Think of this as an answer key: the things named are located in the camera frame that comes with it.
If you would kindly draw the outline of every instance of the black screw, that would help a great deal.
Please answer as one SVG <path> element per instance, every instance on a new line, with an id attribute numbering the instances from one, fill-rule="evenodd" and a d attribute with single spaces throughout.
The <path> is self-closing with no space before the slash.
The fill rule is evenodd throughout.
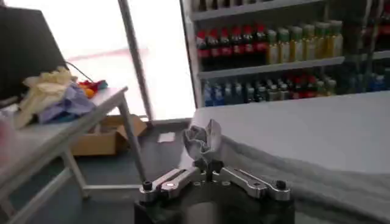
<path id="1" fill-rule="evenodd" d="M 153 189 L 153 183 L 150 181 L 144 181 L 142 187 L 145 191 L 151 191 Z"/>
<path id="2" fill-rule="evenodd" d="M 281 190 L 281 191 L 285 191 L 287 189 L 286 182 L 284 182 L 282 180 L 276 181 L 276 189 Z"/>

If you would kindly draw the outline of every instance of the bottle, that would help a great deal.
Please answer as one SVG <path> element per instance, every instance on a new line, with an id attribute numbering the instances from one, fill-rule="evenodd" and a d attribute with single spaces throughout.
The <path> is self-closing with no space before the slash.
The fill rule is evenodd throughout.
<path id="1" fill-rule="evenodd" d="M 243 0 L 235 0 L 235 6 L 239 6 L 243 4 Z"/>
<path id="2" fill-rule="evenodd" d="M 329 23 L 323 23 L 324 29 L 325 29 L 325 46 L 324 46 L 324 58 L 330 58 L 332 57 L 332 30 L 330 28 Z"/>
<path id="3" fill-rule="evenodd" d="M 199 31 L 196 35 L 197 56 L 203 71 L 210 70 L 210 50 L 207 46 L 206 32 Z"/>
<path id="4" fill-rule="evenodd" d="M 234 86 L 234 103 L 235 104 L 240 104 L 244 103 L 244 97 L 243 97 L 243 86 L 240 82 L 235 82 Z"/>
<path id="5" fill-rule="evenodd" d="M 314 60 L 316 59 L 315 27 L 311 24 L 307 24 L 303 28 L 303 31 L 305 36 L 303 41 L 303 59 Z"/>
<path id="6" fill-rule="evenodd" d="M 290 99 L 290 92 L 288 91 L 287 84 L 280 85 L 280 100 Z"/>
<path id="7" fill-rule="evenodd" d="M 326 51 L 325 25 L 324 23 L 316 23 L 316 58 L 322 59 L 325 57 Z"/>
<path id="8" fill-rule="evenodd" d="M 317 81 L 317 97 L 327 96 L 327 90 L 325 88 L 324 81 Z"/>
<path id="9" fill-rule="evenodd" d="M 258 86 L 256 98 L 259 103 L 267 102 L 267 89 L 261 85 Z"/>
<path id="10" fill-rule="evenodd" d="M 199 0 L 199 11 L 207 11 L 206 0 Z"/>
<path id="11" fill-rule="evenodd" d="M 279 62 L 279 49 L 276 39 L 276 32 L 268 30 L 268 51 L 267 51 L 267 63 L 269 65 L 277 64 Z"/>
<path id="12" fill-rule="evenodd" d="M 336 95 L 336 85 L 337 82 L 334 79 L 331 79 L 328 81 L 328 96 L 334 96 Z"/>
<path id="13" fill-rule="evenodd" d="M 307 98 L 312 98 L 312 97 L 316 97 L 317 94 L 316 94 L 316 91 L 317 91 L 317 88 L 316 88 L 316 78 L 314 76 L 310 76 L 309 77 L 309 81 L 308 81 L 308 84 L 307 84 L 307 93 L 306 93 L 306 97 Z"/>
<path id="14" fill-rule="evenodd" d="M 227 69 L 231 68 L 233 50 L 230 45 L 230 37 L 227 28 L 222 28 L 221 30 L 221 38 L 219 39 L 219 45 L 221 47 L 221 68 Z"/>
<path id="15" fill-rule="evenodd" d="M 291 28 L 290 58 L 291 61 L 303 61 L 302 28 Z"/>
<path id="16" fill-rule="evenodd" d="M 208 82 L 205 83 L 203 88 L 203 98 L 205 102 L 205 107 L 212 107 L 214 105 L 214 100 L 212 97 L 212 89 Z"/>
<path id="17" fill-rule="evenodd" d="M 230 8 L 230 1 L 231 0 L 224 0 L 223 8 Z"/>
<path id="18" fill-rule="evenodd" d="M 257 31 L 255 34 L 255 64 L 265 65 L 267 63 L 267 36 L 264 32 L 264 25 L 257 25 Z"/>
<path id="19" fill-rule="evenodd" d="M 232 84 L 230 82 L 227 82 L 225 84 L 225 104 L 226 105 L 234 104 Z"/>
<path id="20" fill-rule="evenodd" d="M 249 82 L 246 83 L 246 102 L 247 103 L 255 103 L 256 100 L 255 100 L 255 88 L 253 88 L 252 84 L 250 84 Z"/>
<path id="21" fill-rule="evenodd" d="M 277 101 L 279 100 L 279 92 L 276 85 L 272 85 L 268 90 L 269 101 Z"/>
<path id="22" fill-rule="evenodd" d="M 212 70 L 217 70 L 220 68 L 220 59 L 221 59 L 221 52 L 220 52 L 217 29 L 212 29 L 210 31 L 208 38 L 207 38 L 207 44 L 208 44 L 208 47 L 210 48 L 211 68 L 212 68 Z"/>
<path id="23" fill-rule="evenodd" d="M 300 81 L 299 77 L 295 78 L 294 86 L 293 86 L 294 91 L 292 92 L 292 98 L 293 99 L 300 99 L 302 98 L 302 84 Z"/>
<path id="24" fill-rule="evenodd" d="M 243 55 L 243 66 L 252 66 L 256 62 L 254 60 L 254 38 L 251 26 L 245 25 L 243 33 L 244 43 L 244 55 Z"/>
<path id="25" fill-rule="evenodd" d="M 214 98 L 214 106 L 223 106 L 225 105 L 225 99 L 222 94 L 222 87 L 220 85 L 215 85 L 215 98 Z"/>
<path id="26" fill-rule="evenodd" d="M 290 39 L 289 32 L 286 29 L 279 29 L 279 63 L 290 62 Z"/>
<path id="27" fill-rule="evenodd" d="M 390 49 L 390 2 L 385 4 L 377 38 L 377 49 Z"/>
<path id="28" fill-rule="evenodd" d="M 341 57 L 344 38 L 342 37 L 342 21 L 331 21 L 332 38 L 330 41 L 330 57 Z"/>
<path id="29" fill-rule="evenodd" d="M 241 28 L 236 26 L 232 32 L 232 46 L 233 46 L 233 61 L 234 67 L 240 68 L 243 63 L 243 55 L 245 47 L 243 45 L 243 38 L 241 36 Z"/>
<path id="30" fill-rule="evenodd" d="M 374 92 L 386 90 L 385 77 L 378 75 L 374 83 Z"/>

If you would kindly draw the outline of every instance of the gray floor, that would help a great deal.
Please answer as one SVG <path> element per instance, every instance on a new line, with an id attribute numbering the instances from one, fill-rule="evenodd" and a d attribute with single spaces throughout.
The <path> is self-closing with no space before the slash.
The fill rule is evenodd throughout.
<path id="1" fill-rule="evenodd" d="M 180 134 L 187 126 L 188 124 L 185 123 L 160 125 L 140 138 L 148 178 L 154 180 L 178 165 L 183 149 Z M 159 134 L 169 131 L 176 132 L 175 141 L 157 143 Z M 116 156 L 77 158 L 77 162 L 90 184 L 140 182 L 131 151 Z M 62 162 L 55 160 L 18 189 L 11 197 L 15 207 L 22 207 L 62 167 Z M 76 182 L 72 179 L 39 210 L 29 223 L 133 223 L 132 202 L 136 196 L 136 192 L 100 192 L 94 193 L 89 200 L 83 201 Z"/>

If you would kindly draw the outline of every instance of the white table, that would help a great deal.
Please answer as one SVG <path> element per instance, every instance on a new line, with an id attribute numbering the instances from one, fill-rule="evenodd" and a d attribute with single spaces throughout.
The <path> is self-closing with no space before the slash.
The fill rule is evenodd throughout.
<path id="1" fill-rule="evenodd" d="M 91 186 L 87 185 L 76 164 L 69 145 L 101 121 L 108 112 L 118 107 L 124 118 L 128 142 L 134 152 L 136 167 L 141 181 L 145 181 L 144 167 L 140 157 L 140 145 L 134 136 L 131 118 L 124 93 L 127 88 L 104 89 L 92 99 L 97 106 L 82 118 L 68 123 L 31 125 L 17 132 L 12 148 L 0 150 L 0 202 L 9 215 L 9 223 L 24 223 L 37 211 L 66 181 L 75 176 L 84 197 L 89 191 L 111 189 L 139 189 L 140 185 Z M 8 196 L 43 166 L 61 156 L 65 169 L 44 187 L 24 208 L 14 214 Z"/>
<path id="2" fill-rule="evenodd" d="M 390 91 L 198 109 L 191 125 L 329 169 L 390 173 Z M 192 159 L 182 153 L 180 167 Z"/>

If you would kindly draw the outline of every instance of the blue bottle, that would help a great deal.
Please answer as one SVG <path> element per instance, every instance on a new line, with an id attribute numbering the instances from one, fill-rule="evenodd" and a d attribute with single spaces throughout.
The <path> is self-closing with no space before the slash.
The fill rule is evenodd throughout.
<path id="1" fill-rule="evenodd" d="M 212 88 L 208 83 L 205 84 L 203 88 L 203 98 L 205 102 L 205 107 L 214 106 L 213 96 L 212 96 Z"/>

